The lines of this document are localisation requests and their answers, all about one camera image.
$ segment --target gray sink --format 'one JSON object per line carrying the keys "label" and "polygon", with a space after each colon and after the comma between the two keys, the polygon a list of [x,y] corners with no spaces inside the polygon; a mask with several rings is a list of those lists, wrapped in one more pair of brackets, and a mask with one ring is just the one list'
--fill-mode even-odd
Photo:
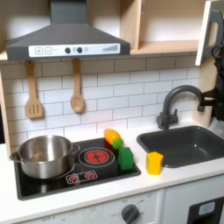
{"label": "gray sink", "polygon": [[137,142],[147,152],[163,154],[169,168],[224,158],[224,140],[198,126],[142,134]]}

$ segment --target hood control panel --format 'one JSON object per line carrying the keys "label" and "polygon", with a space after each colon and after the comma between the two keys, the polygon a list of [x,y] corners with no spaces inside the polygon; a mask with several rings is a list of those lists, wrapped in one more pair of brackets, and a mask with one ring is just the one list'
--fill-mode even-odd
{"label": "hood control panel", "polygon": [[31,58],[105,55],[119,54],[121,45],[117,43],[100,45],[30,45],[28,51]]}

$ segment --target pot handle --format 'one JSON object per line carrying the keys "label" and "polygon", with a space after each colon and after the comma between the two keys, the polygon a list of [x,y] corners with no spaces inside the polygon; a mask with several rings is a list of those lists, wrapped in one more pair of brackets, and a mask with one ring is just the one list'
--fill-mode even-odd
{"label": "pot handle", "polygon": [[25,161],[22,160],[22,158],[18,155],[17,152],[10,154],[10,160],[12,160],[15,163],[20,163],[20,164],[25,163]]}
{"label": "pot handle", "polygon": [[78,144],[73,143],[73,146],[76,146],[78,148],[78,150],[75,150],[74,147],[73,147],[72,152],[70,153],[71,156],[81,149],[81,147]]}

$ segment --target toy kitchen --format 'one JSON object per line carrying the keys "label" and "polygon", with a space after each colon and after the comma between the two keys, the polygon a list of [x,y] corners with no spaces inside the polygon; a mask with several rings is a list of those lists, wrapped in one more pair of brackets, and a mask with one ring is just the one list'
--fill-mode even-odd
{"label": "toy kitchen", "polygon": [[223,11],[1,1],[0,224],[224,224]]}

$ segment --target tile backsplash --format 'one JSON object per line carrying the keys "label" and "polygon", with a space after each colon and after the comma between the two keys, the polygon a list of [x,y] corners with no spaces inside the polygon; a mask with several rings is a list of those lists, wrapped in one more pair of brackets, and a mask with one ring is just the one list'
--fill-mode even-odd
{"label": "tile backsplash", "polygon": [[[195,55],[169,57],[101,57],[81,62],[82,94],[86,110],[78,115],[70,106],[73,67],[69,59],[36,61],[38,98],[45,116],[29,119],[25,104],[29,98],[23,62],[0,62],[11,146],[32,137],[59,135],[72,138],[81,133],[102,132],[156,125],[166,95],[179,85],[198,86]],[[195,98],[179,94],[171,111],[179,120],[192,116]]]}

